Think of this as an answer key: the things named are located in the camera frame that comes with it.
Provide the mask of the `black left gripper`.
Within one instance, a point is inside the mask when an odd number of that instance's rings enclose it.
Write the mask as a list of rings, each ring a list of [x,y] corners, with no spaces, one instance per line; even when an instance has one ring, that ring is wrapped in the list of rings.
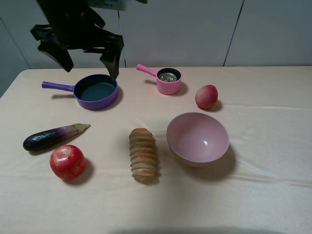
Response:
[[[105,21],[86,0],[38,0],[48,24],[35,25],[31,34],[40,42],[38,50],[66,72],[74,67],[68,50],[103,47],[100,61],[110,77],[119,75],[119,60],[124,46],[121,35],[104,29]]]

